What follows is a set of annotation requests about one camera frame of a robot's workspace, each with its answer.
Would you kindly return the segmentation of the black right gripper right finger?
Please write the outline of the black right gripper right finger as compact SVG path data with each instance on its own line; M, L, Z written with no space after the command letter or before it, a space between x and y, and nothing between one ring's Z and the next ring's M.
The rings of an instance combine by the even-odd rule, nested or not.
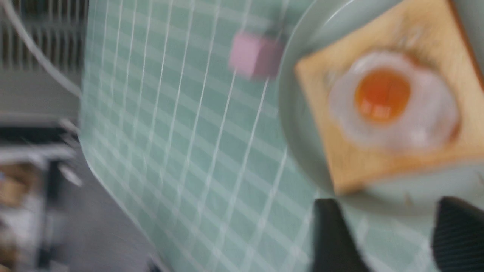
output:
M484 212L457 197L438 203L431 242L441 272L484 270Z

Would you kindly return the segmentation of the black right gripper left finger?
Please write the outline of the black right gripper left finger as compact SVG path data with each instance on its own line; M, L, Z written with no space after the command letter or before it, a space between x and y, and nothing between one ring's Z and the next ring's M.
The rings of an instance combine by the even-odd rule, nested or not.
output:
M340 205L334 199L316 199L312 272L368 272Z

